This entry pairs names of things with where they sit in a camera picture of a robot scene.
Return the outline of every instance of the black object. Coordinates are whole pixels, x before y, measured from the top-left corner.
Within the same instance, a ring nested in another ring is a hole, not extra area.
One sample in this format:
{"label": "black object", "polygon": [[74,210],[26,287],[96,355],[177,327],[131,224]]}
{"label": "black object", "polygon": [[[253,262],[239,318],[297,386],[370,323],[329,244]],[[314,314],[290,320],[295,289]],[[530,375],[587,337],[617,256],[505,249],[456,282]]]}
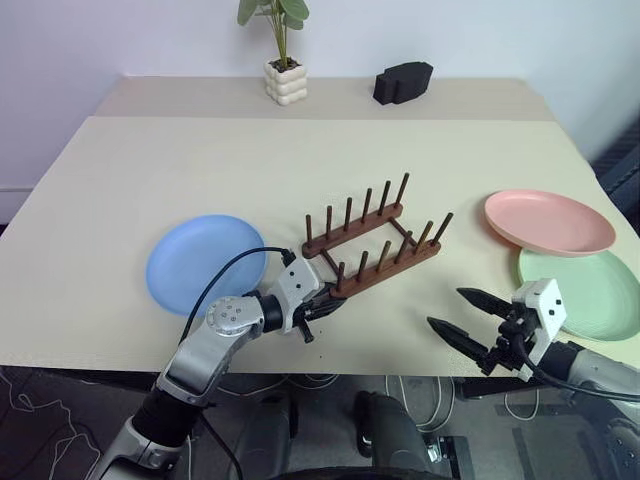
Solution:
{"label": "black object", "polygon": [[213,437],[213,439],[218,443],[220,448],[224,450],[224,453],[227,455],[227,457],[229,457],[229,460],[231,460],[233,467],[236,469],[236,475],[238,480],[244,480],[244,475],[242,473],[242,466],[240,465],[240,462],[236,458],[233,451],[229,448],[229,445],[227,445],[227,443],[222,439],[220,434],[216,432],[216,429],[213,428],[213,425],[211,425],[207,417],[204,416],[204,413],[201,412],[198,418],[200,418],[202,425],[204,425],[204,428],[207,430],[207,432],[209,432],[209,435]]}
{"label": "black object", "polygon": [[432,471],[422,436],[398,400],[358,392],[353,414],[358,450],[364,457],[373,457],[374,467]]}
{"label": "black object", "polygon": [[427,91],[433,67],[426,62],[411,62],[385,69],[376,76],[373,91],[375,98],[382,105],[413,100]]}
{"label": "black object", "polygon": [[131,424],[136,432],[154,443],[179,447],[187,439],[201,410],[154,387]]}
{"label": "black object", "polygon": [[[265,480],[287,471],[296,412],[286,394],[268,396],[254,410],[235,448],[246,480]],[[229,469],[227,479],[238,480],[237,469]]]}

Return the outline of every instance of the gray carpet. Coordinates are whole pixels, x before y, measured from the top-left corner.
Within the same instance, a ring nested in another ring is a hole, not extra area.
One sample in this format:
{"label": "gray carpet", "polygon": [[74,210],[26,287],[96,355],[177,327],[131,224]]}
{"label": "gray carpet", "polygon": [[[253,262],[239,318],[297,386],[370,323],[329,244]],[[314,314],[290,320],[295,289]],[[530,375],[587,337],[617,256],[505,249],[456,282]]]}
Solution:
{"label": "gray carpet", "polygon": [[[92,443],[104,450],[122,422],[132,415],[143,394],[128,390],[88,385],[79,380],[38,370],[5,367],[5,376],[14,384],[13,401],[22,404],[18,394],[26,393],[34,405],[61,399],[72,410],[72,421],[79,433],[86,432]],[[248,391],[270,385],[279,376],[230,375],[224,386]],[[437,421],[449,406],[449,380],[443,379],[443,404]],[[404,377],[409,410],[416,421],[428,418],[434,408],[435,382],[432,378]],[[359,456],[355,427],[350,411],[360,390],[384,391],[384,377],[341,376],[323,390],[308,391],[291,384],[287,389],[300,410],[299,434],[291,453],[290,471],[314,467],[369,465]],[[401,399],[397,377],[390,377],[391,394]],[[261,395],[238,398],[217,392],[216,408],[207,417],[230,445],[234,445],[243,420]],[[537,417],[522,422],[511,417],[502,404],[502,395],[479,400],[456,400],[453,415],[437,433],[466,436],[477,479],[580,479],[615,478],[606,449],[591,426],[567,407],[554,390],[541,391]],[[533,392],[510,396],[513,410],[528,415]],[[0,380],[0,480],[48,478],[57,440],[69,436],[65,413],[58,405],[33,413],[13,410],[8,385]],[[95,454],[86,442],[74,442],[56,467],[56,479],[83,479]],[[214,441],[198,427],[193,436],[193,479],[225,478],[228,459]],[[186,461],[176,467],[176,478],[187,478]]]}

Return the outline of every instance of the wooden peg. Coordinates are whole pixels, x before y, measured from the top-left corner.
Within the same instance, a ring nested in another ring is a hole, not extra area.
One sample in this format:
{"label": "wooden peg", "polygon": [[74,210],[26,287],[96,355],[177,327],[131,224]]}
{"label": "wooden peg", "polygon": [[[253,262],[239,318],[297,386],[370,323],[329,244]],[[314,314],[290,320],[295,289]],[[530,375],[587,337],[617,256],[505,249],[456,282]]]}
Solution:
{"label": "wooden peg", "polygon": [[347,198],[347,211],[344,214],[344,228],[345,232],[349,231],[349,221],[351,220],[351,203],[353,199],[351,197]]}
{"label": "wooden peg", "polygon": [[384,204],[387,202],[387,195],[389,195],[390,187],[391,187],[391,182],[387,180],[384,183],[384,191],[382,192],[382,198],[380,199],[380,207],[378,207],[378,215],[382,215],[382,210],[384,210]]}
{"label": "wooden peg", "polygon": [[327,207],[327,232],[325,233],[325,237],[327,238],[327,240],[331,239],[331,213],[332,208],[331,205],[329,205]]}
{"label": "wooden peg", "polygon": [[344,281],[344,262],[340,262],[338,266],[338,284],[336,290],[339,292],[342,290],[342,282]]}
{"label": "wooden peg", "polygon": [[396,203],[393,206],[394,208],[398,208],[400,206],[400,201],[402,200],[402,195],[404,195],[404,189],[407,187],[407,182],[409,181],[409,172],[404,174],[402,177],[402,183],[400,184],[400,190],[398,190],[398,196],[396,197]]}
{"label": "wooden peg", "polygon": [[398,250],[398,254],[396,255],[396,258],[393,259],[393,263],[398,263],[400,261],[400,257],[402,257],[402,254],[404,253],[404,251],[407,249],[407,246],[409,245],[409,239],[411,238],[411,235],[413,235],[413,232],[409,230],[407,232],[407,235],[402,240],[402,245],[400,245],[400,250]]}
{"label": "wooden peg", "polygon": [[367,188],[367,196],[364,199],[364,208],[362,209],[362,219],[360,220],[360,222],[364,223],[364,219],[367,216],[367,213],[369,213],[369,203],[371,203],[371,192],[372,190],[370,188]]}
{"label": "wooden peg", "polygon": [[382,248],[382,253],[380,254],[380,260],[378,260],[378,266],[376,267],[376,272],[379,272],[382,268],[382,264],[387,258],[387,254],[389,253],[389,249],[391,248],[391,242],[387,240],[384,242],[384,247]]}
{"label": "wooden peg", "polygon": [[420,235],[420,239],[418,240],[418,244],[416,245],[416,248],[413,249],[413,253],[418,253],[418,249],[422,246],[424,241],[427,239],[427,235],[429,235],[429,232],[431,231],[432,227],[433,227],[433,222],[429,220],[427,222],[427,225],[424,227],[424,230],[422,231],[422,235]]}
{"label": "wooden peg", "polygon": [[447,213],[447,216],[444,217],[444,222],[442,222],[442,225],[440,225],[440,228],[438,229],[438,232],[436,233],[436,236],[433,237],[433,240],[431,240],[431,245],[435,245],[435,244],[438,243],[438,241],[440,240],[440,237],[442,236],[442,234],[446,230],[446,228],[449,225],[449,222],[451,221],[452,218],[453,218],[453,213],[451,213],[451,212]]}
{"label": "wooden peg", "polygon": [[311,234],[311,215],[307,215],[305,220],[307,221],[307,245],[311,246],[311,239],[313,238]]}
{"label": "wooden peg", "polygon": [[368,258],[369,258],[369,252],[365,250],[364,252],[362,252],[362,257],[360,258],[360,268],[358,269],[358,276],[356,277],[356,280],[358,280],[359,282],[362,281],[362,274],[364,272],[365,267],[367,266]]}

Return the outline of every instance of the black wire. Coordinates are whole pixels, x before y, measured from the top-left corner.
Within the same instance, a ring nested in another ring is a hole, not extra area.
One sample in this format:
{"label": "black wire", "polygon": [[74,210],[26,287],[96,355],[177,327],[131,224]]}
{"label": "black wire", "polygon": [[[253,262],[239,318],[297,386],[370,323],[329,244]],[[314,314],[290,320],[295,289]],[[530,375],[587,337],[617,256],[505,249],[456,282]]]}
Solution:
{"label": "black wire", "polygon": [[580,387],[578,385],[573,385],[571,383],[567,383],[565,381],[560,380],[559,378],[553,377],[549,375],[547,372],[542,370],[539,366],[531,361],[529,355],[527,354],[527,350],[524,346],[524,338],[522,335],[517,335],[513,339],[513,347],[515,352],[520,356],[520,358],[524,361],[525,365],[531,369],[533,375],[543,383],[547,385],[551,385],[556,388],[564,388],[567,390],[572,390],[577,393],[584,393],[585,395],[591,395],[593,397],[599,398],[607,398],[609,400],[619,400],[621,402],[640,402],[640,395],[634,395],[631,393],[619,393],[619,392],[608,392],[606,390],[596,390],[592,388]]}
{"label": "black wire", "polygon": [[189,330],[191,329],[191,325],[193,324],[194,318],[196,318],[196,314],[198,313],[198,309],[200,308],[200,305],[204,301],[204,298],[207,296],[209,291],[216,284],[216,282],[218,280],[220,280],[220,277],[222,277],[222,275],[224,275],[224,272],[229,270],[229,268],[231,268],[231,266],[234,263],[236,263],[238,260],[240,260],[241,258],[244,258],[247,255],[251,255],[252,253],[257,253],[257,252],[278,252],[278,253],[281,253],[282,255],[286,255],[287,253],[289,253],[289,251],[287,249],[285,249],[285,248],[260,247],[260,248],[252,248],[250,250],[246,250],[246,251],[242,252],[241,254],[233,257],[231,260],[229,260],[226,263],[226,265],[220,269],[220,271],[216,274],[216,276],[213,277],[213,280],[211,280],[209,282],[209,284],[205,287],[205,289],[200,294],[200,297],[198,297],[198,300],[196,301],[196,304],[193,306],[193,309],[191,310],[191,313],[189,314],[189,318],[187,319],[187,323],[185,324],[184,329],[182,330],[182,335],[180,336],[180,341],[178,343],[182,343],[184,341],[184,339],[187,338],[187,335],[189,335]]}
{"label": "black wire", "polygon": [[214,438],[216,442],[218,442],[218,445],[220,445],[220,447],[224,450],[224,453],[227,454],[227,457],[229,457],[229,460],[231,460],[231,463],[233,463],[233,466],[235,467],[236,473],[238,475],[238,480],[243,480],[244,477],[242,475],[242,467],[240,466],[240,462],[236,458],[233,451],[224,442],[222,437],[218,435],[218,432],[214,430],[213,426],[211,425],[211,423],[209,423],[209,420],[207,420],[207,417],[205,417],[204,413],[202,412],[200,413],[200,420],[202,421],[203,425],[205,426],[209,434]]}

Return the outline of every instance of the potted plant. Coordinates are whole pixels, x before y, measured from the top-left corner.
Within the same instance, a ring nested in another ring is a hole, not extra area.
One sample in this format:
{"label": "potted plant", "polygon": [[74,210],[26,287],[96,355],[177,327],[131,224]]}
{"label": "potted plant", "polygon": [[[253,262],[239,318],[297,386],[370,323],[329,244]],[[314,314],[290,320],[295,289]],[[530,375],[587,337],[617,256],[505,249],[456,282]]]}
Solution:
{"label": "potted plant", "polygon": [[271,25],[279,58],[264,64],[267,94],[279,105],[289,105],[307,96],[307,70],[287,56],[287,30],[302,30],[309,9],[304,0],[240,0],[238,23],[264,16]]}

